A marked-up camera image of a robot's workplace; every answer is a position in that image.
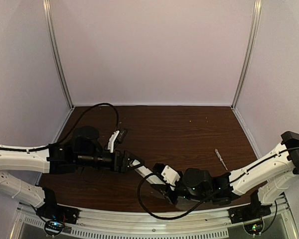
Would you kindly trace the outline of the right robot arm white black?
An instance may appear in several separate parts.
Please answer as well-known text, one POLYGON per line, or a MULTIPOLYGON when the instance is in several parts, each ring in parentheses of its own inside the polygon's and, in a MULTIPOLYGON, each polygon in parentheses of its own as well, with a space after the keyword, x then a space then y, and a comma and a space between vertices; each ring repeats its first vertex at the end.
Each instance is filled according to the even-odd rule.
POLYGON ((299 134, 286 131, 282 141, 265 156, 251 164, 213 177, 209 171, 188 168, 176 171, 156 164, 148 181, 171 204, 178 199, 228 205, 252 188, 265 183, 252 193, 251 207, 266 208, 299 179, 299 134))

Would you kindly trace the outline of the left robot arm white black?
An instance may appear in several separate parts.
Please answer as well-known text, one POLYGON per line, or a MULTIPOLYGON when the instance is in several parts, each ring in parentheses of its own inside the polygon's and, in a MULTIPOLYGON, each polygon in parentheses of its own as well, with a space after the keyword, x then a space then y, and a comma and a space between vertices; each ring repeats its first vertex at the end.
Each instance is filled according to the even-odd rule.
POLYGON ((76 152, 69 146, 51 146, 49 149, 0 145, 0 191, 13 199, 36 208, 56 207, 54 192, 31 185, 9 174, 10 170, 33 171, 42 174, 68 174, 79 167, 108 169, 114 172, 143 170, 144 161, 125 151, 91 153, 76 152))

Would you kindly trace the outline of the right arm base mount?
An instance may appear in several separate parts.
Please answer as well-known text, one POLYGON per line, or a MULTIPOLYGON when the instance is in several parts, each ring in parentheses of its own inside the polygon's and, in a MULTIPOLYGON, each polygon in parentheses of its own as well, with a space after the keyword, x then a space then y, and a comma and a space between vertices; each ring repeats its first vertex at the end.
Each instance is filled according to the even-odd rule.
POLYGON ((228 210, 231 224, 259 219, 271 214, 272 204, 262 205, 258 198, 258 190, 251 194, 250 204, 233 207, 228 210))

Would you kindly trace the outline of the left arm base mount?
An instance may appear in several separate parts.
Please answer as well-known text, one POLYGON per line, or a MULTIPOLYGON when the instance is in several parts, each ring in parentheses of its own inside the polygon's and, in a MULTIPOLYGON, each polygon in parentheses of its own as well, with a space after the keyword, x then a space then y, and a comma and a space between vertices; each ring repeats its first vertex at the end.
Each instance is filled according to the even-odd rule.
POLYGON ((79 212, 77 208, 57 204, 54 195, 45 196, 44 204, 37 208, 37 214, 43 218, 73 225, 77 222, 79 212))

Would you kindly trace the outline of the front aluminium rail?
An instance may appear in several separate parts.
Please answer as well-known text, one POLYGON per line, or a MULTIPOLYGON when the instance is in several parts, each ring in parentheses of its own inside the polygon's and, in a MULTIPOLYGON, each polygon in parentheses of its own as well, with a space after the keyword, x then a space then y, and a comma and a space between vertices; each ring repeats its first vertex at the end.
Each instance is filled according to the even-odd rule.
POLYGON ((260 236, 249 235, 247 223, 231 223, 227 208, 196 211, 188 216, 163 221, 145 213, 123 213, 80 208, 76 224, 66 224, 63 232, 50 237, 44 222, 32 208, 22 205, 8 239, 298 239, 287 204, 278 200, 278 211, 263 217, 260 236))

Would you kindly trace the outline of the left aluminium frame post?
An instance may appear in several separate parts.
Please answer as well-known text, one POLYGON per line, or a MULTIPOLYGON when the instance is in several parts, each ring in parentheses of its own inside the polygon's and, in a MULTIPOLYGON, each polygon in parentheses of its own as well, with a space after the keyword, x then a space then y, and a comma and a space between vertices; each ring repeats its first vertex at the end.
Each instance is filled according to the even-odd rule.
POLYGON ((53 17, 52 17, 52 9, 51 9, 51 1, 50 0, 43 0, 43 10, 44 10, 44 15, 45 15, 45 20, 46 20, 46 25, 47 25, 47 32, 49 36, 49 41, 51 45, 51 50, 52 50, 52 56, 55 64, 55 68, 57 71, 58 79, 60 82, 60 86, 67 104, 68 109, 73 109, 74 105, 69 93, 69 89, 66 83, 62 63, 61 63, 61 58, 60 58, 60 53, 58 50, 58 45, 57 45, 57 39, 56 39, 56 34, 54 30, 54 24, 53 24, 53 17))

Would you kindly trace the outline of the aluminium frame post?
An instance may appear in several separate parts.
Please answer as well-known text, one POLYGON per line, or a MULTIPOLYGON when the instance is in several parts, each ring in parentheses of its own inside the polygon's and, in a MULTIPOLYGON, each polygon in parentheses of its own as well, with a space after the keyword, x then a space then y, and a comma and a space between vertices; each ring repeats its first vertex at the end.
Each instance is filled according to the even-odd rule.
POLYGON ((73 109, 74 105, 69 93, 69 89, 66 83, 62 63, 61 63, 61 58, 60 58, 60 53, 58 50, 58 45, 57 45, 57 39, 56 39, 56 34, 54 30, 54 24, 53 24, 53 17, 52 17, 52 9, 51 9, 51 1, 50 0, 43 0, 43 10, 44 10, 44 15, 45 15, 45 20, 46 20, 46 25, 47 25, 47 32, 49 36, 49 41, 51 45, 51 50, 52 50, 52 56, 55 64, 55 68, 57 71, 58 79, 60 82, 60 86, 67 104, 68 109, 73 109))
POLYGON ((250 32, 249 32, 249 37, 248 37, 248 41, 247 41, 245 57, 244 57, 238 85, 236 88, 236 92, 234 95, 234 99, 233 99, 233 102, 231 105, 232 110, 235 110, 235 108, 237 107, 240 95, 243 90, 243 86, 244 86, 245 79, 246 79, 246 76, 248 73, 248 69, 249 69, 249 65, 251 62, 255 42, 257 39, 258 31, 259 31, 261 12, 262 12, 262 0, 254 0, 252 20, 251 20, 251 25, 250 25, 250 32))

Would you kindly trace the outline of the right aluminium frame post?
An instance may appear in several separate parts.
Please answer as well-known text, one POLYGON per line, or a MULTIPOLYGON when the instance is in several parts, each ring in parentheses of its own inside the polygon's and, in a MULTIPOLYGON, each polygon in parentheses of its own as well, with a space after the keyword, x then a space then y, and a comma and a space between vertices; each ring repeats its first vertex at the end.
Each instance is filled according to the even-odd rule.
POLYGON ((233 99, 233 102, 231 105, 232 110, 235 110, 235 108, 237 107, 240 95, 243 90, 243 86, 244 86, 245 79, 246 79, 246 76, 248 73, 248 69, 249 69, 249 65, 251 62, 255 42, 257 39, 258 31, 259 31, 261 12, 262 12, 262 0, 254 0, 252 20, 251 20, 251 25, 250 25, 250 32, 249 32, 249 37, 248 37, 248 41, 247 41, 245 57, 244 57, 238 85, 236 88, 236 92, 234 95, 234 99, 233 99))

